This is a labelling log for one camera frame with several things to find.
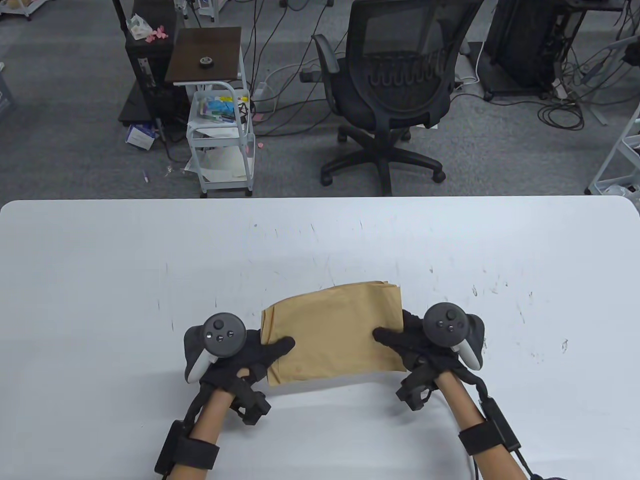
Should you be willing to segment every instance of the scratch mark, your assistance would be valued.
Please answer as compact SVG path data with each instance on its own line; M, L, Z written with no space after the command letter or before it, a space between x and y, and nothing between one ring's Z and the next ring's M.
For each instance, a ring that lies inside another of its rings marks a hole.
M520 305L516 303L516 307L518 307L518 313L520 314L520 318L522 318L522 323L526 323L524 321L524 315L522 314L522 309L520 308Z

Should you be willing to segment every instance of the chair seat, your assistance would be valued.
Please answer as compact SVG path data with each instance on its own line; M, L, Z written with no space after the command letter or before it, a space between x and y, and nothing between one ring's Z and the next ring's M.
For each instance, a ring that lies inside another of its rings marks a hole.
M338 59L340 72L331 75L331 88L333 90L333 99L336 106L340 110L342 116L354 127L368 132L376 129L376 117L369 106L360 98L356 91L355 85L349 75L347 62L344 58ZM411 120L391 119L391 129L402 129L420 125L429 121L427 116L423 122L416 122L414 118Z

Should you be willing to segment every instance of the white table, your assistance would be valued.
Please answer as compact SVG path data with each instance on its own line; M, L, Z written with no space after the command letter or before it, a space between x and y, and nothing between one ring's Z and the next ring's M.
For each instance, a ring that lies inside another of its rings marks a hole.
M639 237L631 203L601 196L10 203L0 478L157 478L196 391L187 327L226 310L256 328L284 297L388 280L416 313L484 319L481 374L535 471L635 479ZM402 377L266 389L272 411L228 418L210 477L471 478L442 398L411 412Z

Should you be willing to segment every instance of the white cart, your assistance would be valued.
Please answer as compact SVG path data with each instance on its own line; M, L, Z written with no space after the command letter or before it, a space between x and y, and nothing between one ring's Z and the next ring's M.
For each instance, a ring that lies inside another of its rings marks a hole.
M628 121L627 126L622 131L622 135L618 138L618 141L613 146L607 159L604 161L600 170L596 174L591 184L584 191L585 194L590 195L592 193L602 194L608 187L612 185L620 185L623 187L640 186L640 134L630 135L633 130L640 129L640 104L634 112L631 119ZM611 163L611 160L617 152L622 153L627 160L633 165L633 171L625 176L618 177L616 179L602 180L602 174Z
M33 0L31 3L25 5L24 0L14 0L14 2L9 2L9 0L1 0L0 1L0 15L3 13L12 13L14 15L24 15L27 17L28 21L31 21L31 15L33 12L38 10L42 5L44 5L49 0Z
M185 170L195 172L206 198L209 190L245 188L253 195L255 165L255 133L249 109L249 91L234 89L226 82L211 82L211 90L198 90L191 101L187 124L187 141L191 160ZM198 108L204 99L231 97L235 121L215 122L203 118Z

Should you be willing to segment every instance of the small box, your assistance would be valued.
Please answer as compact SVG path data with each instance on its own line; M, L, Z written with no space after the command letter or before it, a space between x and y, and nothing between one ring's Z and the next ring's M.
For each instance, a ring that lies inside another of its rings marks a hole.
M156 132L151 128L151 125L131 125L127 132L126 143L148 150L154 144L155 139Z

